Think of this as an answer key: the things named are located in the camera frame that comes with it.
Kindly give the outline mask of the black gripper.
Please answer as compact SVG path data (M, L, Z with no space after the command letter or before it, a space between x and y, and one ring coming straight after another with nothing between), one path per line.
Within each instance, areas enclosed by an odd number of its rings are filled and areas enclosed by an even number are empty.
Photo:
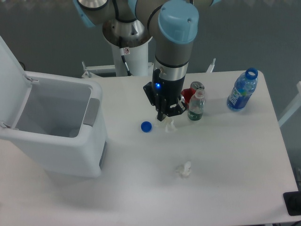
M181 115L187 110L187 105L180 101L185 76L176 81L160 78L161 71L153 71L152 82L148 82L143 90L152 106L155 106L157 119L163 121L166 116Z

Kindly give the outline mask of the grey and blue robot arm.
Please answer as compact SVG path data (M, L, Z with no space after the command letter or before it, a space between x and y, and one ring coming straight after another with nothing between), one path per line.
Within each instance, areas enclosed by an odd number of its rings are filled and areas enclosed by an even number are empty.
M213 0L76 0L88 26L102 25L105 39L119 49L156 41L152 81L144 92L157 119L182 114L181 91L198 33L199 14Z

